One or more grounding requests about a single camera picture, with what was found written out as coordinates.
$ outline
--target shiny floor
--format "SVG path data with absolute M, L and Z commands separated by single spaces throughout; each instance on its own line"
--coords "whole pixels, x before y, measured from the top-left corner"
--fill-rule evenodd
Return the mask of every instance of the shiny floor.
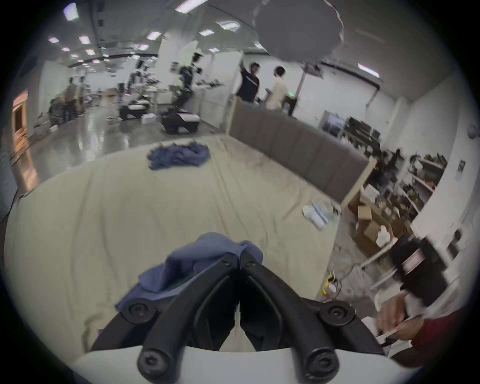
M 83 116 L 33 144 L 13 166 L 20 194 L 107 154 L 179 137 L 165 133 L 159 121 L 144 125 L 141 120 L 132 119 L 108 124 L 105 118 L 118 116 L 118 105 L 105 102 L 104 106 L 90 108 Z M 201 123 L 198 132 L 188 137 L 216 133 L 219 133 L 216 128 Z
M 128 120 L 108 124 L 105 118 L 117 116 L 117 109 L 118 104 L 104 102 L 103 106 L 89 109 L 83 116 L 61 125 L 56 132 L 32 145 L 13 166 L 19 194 L 27 193 L 56 175 L 109 153 L 179 137 L 163 132 L 159 122 L 143 125 L 140 120 Z M 217 129 L 203 123 L 195 135 L 188 136 L 217 133 L 220 133 Z M 355 222 L 350 211 L 343 213 L 330 262 L 330 272 L 337 277 L 342 277 L 354 263 L 366 260 L 351 237 Z M 375 316 L 375 292 L 370 291 L 369 287 L 380 275 L 381 270 L 376 264 L 369 266 L 365 272 L 355 268 L 348 277 L 342 279 L 342 285 L 333 298 L 349 301 L 360 317 Z M 322 278 L 324 276 L 319 276 L 319 282 L 324 281 Z M 330 299 L 320 294 L 317 297 L 319 301 Z

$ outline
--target human hand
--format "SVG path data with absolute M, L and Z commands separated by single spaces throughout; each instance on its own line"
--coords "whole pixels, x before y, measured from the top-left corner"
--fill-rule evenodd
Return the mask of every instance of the human hand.
M 421 316 L 405 320 L 405 297 L 408 292 L 401 292 L 387 301 L 377 314 L 377 328 L 382 334 L 397 330 L 393 337 L 399 340 L 412 340 L 423 327 Z

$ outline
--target man in black shirt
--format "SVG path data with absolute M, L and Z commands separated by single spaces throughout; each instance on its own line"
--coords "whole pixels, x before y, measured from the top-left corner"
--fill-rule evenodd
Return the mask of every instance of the man in black shirt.
M 248 101 L 253 103 L 255 101 L 255 96 L 258 93 L 258 87 L 260 86 L 260 80 L 256 76 L 260 65 L 258 63 L 252 63 L 250 66 L 250 72 L 248 72 L 243 63 L 240 64 L 240 72 L 242 75 L 242 83 L 237 96 L 239 96 L 243 101 Z

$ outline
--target gray padded panel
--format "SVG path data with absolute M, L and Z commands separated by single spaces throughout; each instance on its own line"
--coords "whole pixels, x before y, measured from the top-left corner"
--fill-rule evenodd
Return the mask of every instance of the gray padded panel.
M 341 203 L 365 170 L 368 162 L 365 157 L 350 149 L 324 192 Z
M 265 111 L 261 129 L 258 131 L 255 148 L 267 156 L 271 156 L 272 147 L 280 125 L 285 121 L 285 116 L 278 112 Z
M 290 158 L 288 159 L 288 168 L 305 178 L 310 165 L 313 163 L 324 141 L 324 135 L 318 131 L 313 132 L 311 128 L 305 124 L 302 124 L 300 129 L 300 137 L 293 146 Z
M 229 135 L 240 140 L 240 135 L 243 130 L 243 122 L 240 116 L 245 115 L 245 111 L 248 106 L 245 103 L 242 103 L 240 100 L 237 100 L 237 105 L 235 107 L 235 115 L 232 118 Z
M 293 146 L 300 137 L 301 125 L 302 123 L 297 120 L 285 117 L 283 123 L 278 127 L 270 157 L 286 168 L 288 168 L 288 159 Z
M 322 145 L 310 165 L 305 179 L 322 192 L 325 192 L 327 185 L 343 164 L 347 153 L 347 147 L 337 142 L 333 137 L 330 138 L 324 135 Z
M 240 133 L 240 141 L 250 147 L 255 147 L 258 131 L 262 128 L 266 114 L 263 108 L 256 107 L 253 104 L 245 105 L 247 108 L 239 115 L 239 119 L 243 125 Z
M 259 150 L 341 203 L 368 159 L 280 112 L 237 101 L 230 136 Z

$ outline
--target crumpled blue garment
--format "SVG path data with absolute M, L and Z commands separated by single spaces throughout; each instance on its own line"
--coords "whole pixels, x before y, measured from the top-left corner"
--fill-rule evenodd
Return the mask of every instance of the crumpled blue garment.
M 188 145 L 160 146 L 147 156 L 152 170 L 171 168 L 173 166 L 194 165 L 199 167 L 210 157 L 206 145 L 190 143 Z
M 158 300 L 178 295 L 189 283 L 216 264 L 225 253 L 240 258 L 243 252 L 251 254 L 262 263 L 264 254 L 249 241 L 235 243 L 219 233 L 205 233 L 197 241 L 189 243 L 168 255 L 163 264 L 138 276 L 136 284 L 115 308 L 121 311 L 132 299 Z

